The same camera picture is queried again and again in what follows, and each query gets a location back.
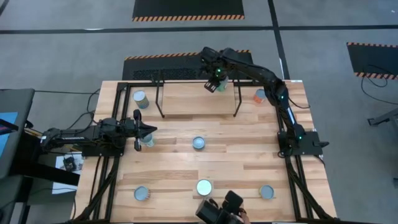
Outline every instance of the black floor mat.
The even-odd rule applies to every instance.
[[[398,46],[349,42],[347,48],[357,77],[398,80]]]
[[[253,63],[249,50],[239,50],[240,60]],[[144,55],[127,57],[123,66],[123,80],[157,80],[159,72],[165,80],[207,80],[199,74],[201,67],[198,53]],[[240,74],[240,79],[250,79]]]
[[[132,20],[195,21],[244,19],[242,0],[136,0]]]

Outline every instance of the wooden table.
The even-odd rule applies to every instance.
[[[285,81],[290,97],[297,104],[307,105],[301,81]],[[95,120],[111,117],[116,85],[105,81],[99,94]],[[276,132],[278,125],[275,108],[268,101],[257,104],[253,96],[259,87],[242,87],[242,105],[233,115],[175,115],[161,118],[154,103],[155,88],[140,87],[150,101],[141,110],[142,120],[157,126],[153,133],[155,146],[134,150],[134,139],[129,139],[119,165],[111,222],[197,222],[195,216],[201,197],[196,183],[208,179],[213,183],[211,196],[220,204],[227,191],[233,190],[244,199],[244,208],[252,222],[293,221],[294,211],[285,161],[277,157],[279,150]],[[235,87],[236,101],[238,90]],[[121,115],[123,94],[118,111]],[[159,93],[162,105],[162,88]],[[129,102],[127,116],[137,108]],[[297,121],[305,129],[312,129],[309,109],[292,107]],[[192,139],[203,136],[203,152],[192,149]],[[97,157],[85,160],[76,193],[76,214],[88,205]],[[302,156],[309,191],[332,216],[336,215],[323,164],[313,156]],[[269,184],[275,190],[272,200],[263,200],[259,188]],[[134,189],[145,185],[151,190],[150,199],[134,199]],[[100,218],[108,194],[103,197]],[[298,190],[301,214],[305,217],[302,194]]]

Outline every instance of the table frame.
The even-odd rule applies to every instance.
[[[120,98],[121,98],[121,93],[123,90],[126,91],[125,95],[124,95],[124,102],[123,102],[123,108],[122,108],[122,114],[121,114],[121,119],[126,118],[127,116],[127,108],[129,105],[129,95],[131,92],[131,88],[132,87],[156,87],[157,91],[156,91],[156,106],[158,107],[158,110],[160,112],[160,114],[162,115],[162,117],[164,118],[164,115],[162,114],[162,110],[158,104],[158,96],[159,96],[159,87],[163,86],[163,84],[165,83],[165,81],[163,80],[163,83],[160,82],[160,80],[158,80],[157,82],[152,81],[152,82],[143,82],[143,83],[128,83],[128,82],[119,82],[116,88],[116,96],[115,96],[115,101],[114,101],[114,105],[113,105],[113,111],[112,111],[112,118],[116,118],[117,113],[118,113],[118,108],[119,108],[119,102],[120,102]],[[233,83],[234,86],[238,87],[239,90],[239,105],[237,107],[236,113],[238,112],[239,106],[241,104],[241,95],[240,95],[240,87],[241,86],[262,86],[260,83],[256,83],[255,81],[248,81],[248,82],[240,82],[239,79],[237,79],[237,83]],[[280,116],[279,112],[276,110],[277,113],[277,120],[278,120],[278,125],[279,125],[279,131],[284,131],[284,124],[282,121],[282,117]],[[290,157],[285,157],[285,164],[286,166],[288,166],[288,164],[291,164],[292,161],[290,159]],[[116,169],[119,168],[119,160],[120,157],[114,157],[114,164],[113,166],[116,166]],[[296,155],[295,156],[295,160],[296,160],[296,165],[297,165],[297,171],[298,171],[298,176],[300,181],[302,182],[303,186],[305,188],[307,188],[307,183],[305,181],[305,174],[304,174],[304,169],[303,169],[303,164],[302,164],[302,160],[300,155]],[[103,185],[104,180],[106,178],[106,171],[108,170],[108,163],[109,163],[109,157],[104,157],[104,162],[102,165],[102,170],[101,170],[101,174],[100,174],[100,178],[99,178],[99,188]],[[297,191],[295,188],[295,182],[294,180],[289,177],[288,174],[288,180],[289,180],[289,187],[290,187],[290,193],[292,195],[292,203],[293,203],[293,209],[294,209],[294,214],[295,214],[295,219],[298,221],[299,219],[301,219],[301,213],[300,213],[300,206],[299,206],[299,200],[297,197]],[[112,206],[113,206],[113,197],[114,197],[114,190],[116,187],[116,176],[114,177],[114,179],[111,181],[110,185],[109,185],[109,194],[108,194],[108,201],[106,204],[106,212],[105,212],[105,220],[110,220],[111,219],[111,212],[112,212]],[[313,213],[312,213],[312,207],[309,204],[308,200],[306,198],[304,198],[304,205],[305,205],[305,210],[307,213],[307,218],[313,219]],[[101,201],[98,202],[97,206],[94,209],[94,214],[93,214],[93,220],[98,220],[99,214],[100,214],[100,207],[101,207]]]

